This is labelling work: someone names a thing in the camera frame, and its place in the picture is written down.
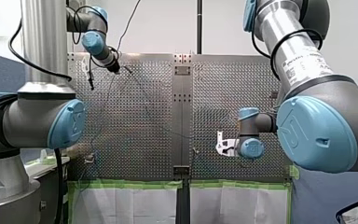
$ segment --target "vertical metal post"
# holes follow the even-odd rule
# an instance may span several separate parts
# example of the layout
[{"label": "vertical metal post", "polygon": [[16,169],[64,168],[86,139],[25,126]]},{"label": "vertical metal post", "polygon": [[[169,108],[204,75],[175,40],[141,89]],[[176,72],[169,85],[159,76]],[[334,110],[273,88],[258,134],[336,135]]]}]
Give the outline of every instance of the vertical metal post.
[{"label": "vertical metal post", "polygon": [[197,0],[197,54],[202,54],[202,0]]},{"label": "vertical metal post", "polygon": [[190,223],[190,185],[189,185],[189,150],[190,150],[190,122],[192,112],[192,72],[191,55],[180,54],[174,57],[173,71],[173,129],[179,134],[175,136],[173,155],[179,154],[179,159],[173,161],[173,175],[175,180],[181,180],[183,186],[177,190],[176,224]]},{"label": "vertical metal post", "polygon": [[[62,0],[21,0],[24,57],[49,71],[67,75],[66,7]],[[61,77],[26,66],[19,92],[73,93]]]}]

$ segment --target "metal frame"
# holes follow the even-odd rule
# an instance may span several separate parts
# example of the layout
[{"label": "metal frame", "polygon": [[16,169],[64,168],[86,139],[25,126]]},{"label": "metal frame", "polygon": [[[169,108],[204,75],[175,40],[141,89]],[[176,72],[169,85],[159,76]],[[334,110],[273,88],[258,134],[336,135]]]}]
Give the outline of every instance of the metal frame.
[{"label": "metal frame", "polygon": [[[72,85],[76,86],[75,89],[78,90],[78,88],[85,90],[89,89],[89,83],[87,82],[87,79],[85,78],[85,75],[82,73],[79,73],[80,71],[80,64],[79,62],[84,58],[87,57],[88,54],[86,53],[76,53],[76,54],[68,54],[68,62],[70,64],[69,71],[70,74],[76,74],[76,78],[74,80],[74,83]],[[251,96],[249,95],[242,95],[242,91],[238,92],[232,92],[233,94],[238,94],[238,96],[233,99],[231,103],[234,103],[235,105],[231,105],[229,108],[231,117],[237,117],[238,109],[244,106],[259,106],[262,110],[267,110],[273,107],[274,105],[274,99],[277,94],[277,90],[279,89],[278,82],[272,79],[272,75],[269,71],[269,63],[264,60],[261,57],[254,57],[254,56],[213,56],[213,55],[189,55],[189,54],[123,54],[120,58],[121,62],[120,64],[122,66],[129,65],[129,64],[138,64],[137,66],[142,66],[143,63],[149,63],[148,67],[145,68],[143,72],[146,72],[149,76],[153,76],[154,73],[156,73],[156,69],[160,66],[160,62],[164,62],[166,66],[169,66],[170,69],[167,70],[166,73],[164,73],[165,77],[169,77],[169,80],[171,83],[167,83],[167,85],[170,85],[170,92],[169,95],[164,96],[164,99],[170,99],[170,102],[166,102],[169,104],[170,108],[170,137],[171,137],[171,145],[167,146],[169,147],[168,150],[171,153],[170,156],[170,162],[169,165],[171,169],[163,169],[164,171],[171,171],[168,175],[165,175],[164,177],[161,177],[159,175],[157,176],[139,176],[138,178],[134,176],[126,177],[126,176],[119,176],[121,178],[131,179],[131,180],[181,180],[183,181],[183,187],[177,191],[177,215],[176,215],[176,223],[177,224],[188,224],[190,223],[190,187],[189,183],[191,178],[199,178],[199,179],[218,179],[218,178],[225,178],[222,174],[226,175],[229,173],[235,173],[234,175],[227,175],[226,178],[228,179],[241,179],[241,180],[254,180],[254,181],[262,181],[262,182],[285,182],[289,181],[289,167],[286,165],[290,164],[290,161],[284,156],[283,152],[279,149],[277,150],[278,142],[276,141],[276,138],[272,136],[262,136],[262,139],[268,139],[267,141],[267,150],[269,150],[269,147],[274,147],[274,153],[275,154],[268,154],[268,160],[264,160],[262,163],[259,163],[259,166],[269,165],[265,162],[276,162],[280,161],[282,166],[280,167],[277,174],[266,174],[263,176],[255,176],[255,175],[247,175],[252,173],[252,167],[247,167],[248,169],[241,169],[240,171],[232,170],[233,164],[235,164],[235,161],[233,161],[231,158],[225,158],[222,156],[219,156],[217,152],[214,150],[214,141],[216,137],[216,132],[219,131],[218,129],[213,129],[211,140],[212,147],[210,148],[196,148],[197,142],[195,140],[197,138],[204,137],[205,134],[210,134],[211,130],[202,133],[200,135],[200,132],[197,130],[197,121],[194,118],[195,115],[195,109],[198,108],[198,103],[200,100],[203,100],[202,96],[200,96],[199,90],[200,87],[198,86],[200,83],[198,82],[198,78],[200,77],[200,72],[203,68],[207,67],[208,64],[218,64],[220,66],[220,70],[217,73],[209,74],[209,77],[213,76],[225,76],[225,72],[232,73],[230,70],[230,66],[232,64],[235,65],[234,69],[237,69],[236,72],[237,75],[244,74],[243,78],[250,77],[252,73],[256,74],[256,77],[254,77],[251,80],[246,80],[246,83],[251,83],[252,81],[255,82],[255,84],[250,84],[249,86],[243,86],[244,88],[252,89],[252,91],[247,91]],[[98,77],[104,77],[107,75],[107,72],[105,70],[95,70],[94,76],[98,79]],[[229,85],[232,85],[232,81],[230,77],[226,77],[227,82],[225,85],[228,85],[227,91],[235,91],[236,89],[231,89]],[[98,88],[100,88],[98,84],[99,80],[94,81],[95,87],[97,89],[96,92],[98,92]],[[266,90],[262,90],[263,96],[260,95],[260,85],[272,85],[273,87],[276,87],[274,90],[270,90],[270,95],[266,95]],[[105,86],[102,86],[104,90],[106,90],[106,83],[104,83]],[[87,98],[88,96],[82,94],[79,94],[79,97],[86,97],[86,101],[90,98]],[[95,102],[86,102],[89,103],[91,106],[98,106]],[[224,130],[226,133],[234,134],[236,132],[235,125],[231,125],[229,128],[226,128]],[[114,136],[110,136],[112,139],[110,141],[117,141]],[[85,134],[84,138],[85,141],[90,140],[90,135]],[[210,161],[204,161],[208,164],[218,164],[219,167],[217,170],[212,170],[212,175],[206,175],[201,176],[201,173],[198,173],[198,166],[199,161],[197,161],[197,157],[202,155],[202,153],[205,153],[206,151],[208,153],[213,153],[215,156],[209,157],[211,159]],[[80,154],[81,156],[86,156],[87,153],[90,153],[90,145],[89,144],[80,144]],[[116,160],[117,158],[112,157],[109,158],[109,160]],[[85,165],[83,164],[82,157],[80,157],[80,160],[75,161],[75,167],[76,171],[72,172],[72,178],[78,178],[79,175],[84,171]],[[85,175],[85,178],[93,178],[95,176],[98,176],[98,172],[91,172],[91,175]],[[100,177],[108,177],[108,178],[117,178],[116,175],[113,176],[100,176]]]}]

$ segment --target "silver robot arm segment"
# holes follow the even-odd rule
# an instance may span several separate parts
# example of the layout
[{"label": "silver robot arm segment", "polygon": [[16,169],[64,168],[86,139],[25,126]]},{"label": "silver robot arm segment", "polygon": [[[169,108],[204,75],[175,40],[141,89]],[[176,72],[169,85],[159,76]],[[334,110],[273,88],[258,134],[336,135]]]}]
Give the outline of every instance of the silver robot arm segment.
[{"label": "silver robot arm segment", "polygon": [[[308,2],[328,12],[325,0]],[[276,125],[283,150],[309,170],[358,172],[358,86],[334,72],[315,39],[301,32],[301,1],[257,3],[255,35],[270,54],[277,48],[271,60],[282,84]]]},{"label": "silver robot arm segment", "polygon": [[[73,17],[68,16],[65,1],[21,0],[21,10],[23,60],[51,74],[25,66],[26,82],[18,94],[0,96],[0,223],[36,224],[40,219],[39,183],[29,180],[20,148],[72,146],[83,133],[85,106],[64,78],[68,74],[66,33],[74,28],[67,28]],[[96,10],[106,18],[105,12]],[[86,49],[108,70],[118,71],[117,59],[112,60],[115,56],[105,45],[107,23],[98,13],[78,15],[82,19],[79,27],[85,29],[79,32],[93,32],[100,38]]]}]

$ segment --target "green tape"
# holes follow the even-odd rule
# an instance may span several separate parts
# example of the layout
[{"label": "green tape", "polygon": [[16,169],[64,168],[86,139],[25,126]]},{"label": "green tape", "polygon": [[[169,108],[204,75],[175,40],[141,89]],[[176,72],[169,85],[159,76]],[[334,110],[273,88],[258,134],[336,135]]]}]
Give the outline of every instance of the green tape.
[{"label": "green tape", "polygon": [[235,180],[192,180],[190,184],[194,189],[218,189],[222,187],[232,187],[241,189],[271,189],[286,190],[287,184],[284,183],[260,183],[254,181],[235,181]]},{"label": "green tape", "polygon": [[68,187],[73,189],[180,189],[181,181],[128,181],[97,179],[89,181],[69,181]]},{"label": "green tape", "polygon": [[298,171],[297,167],[294,165],[290,166],[290,176],[296,180],[300,178],[300,172]]}]

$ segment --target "end effector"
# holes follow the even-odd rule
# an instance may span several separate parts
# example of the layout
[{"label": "end effector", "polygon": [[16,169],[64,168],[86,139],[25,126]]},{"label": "end effector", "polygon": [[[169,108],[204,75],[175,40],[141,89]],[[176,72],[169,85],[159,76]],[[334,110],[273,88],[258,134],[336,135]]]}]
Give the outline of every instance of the end effector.
[{"label": "end effector", "polygon": [[85,33],[81,43],[84,49],[110,72],[118,73],[118,53],[106,45],[107,13],[100,7],[93,7],[88,13],[67,12],[68,31]]}]

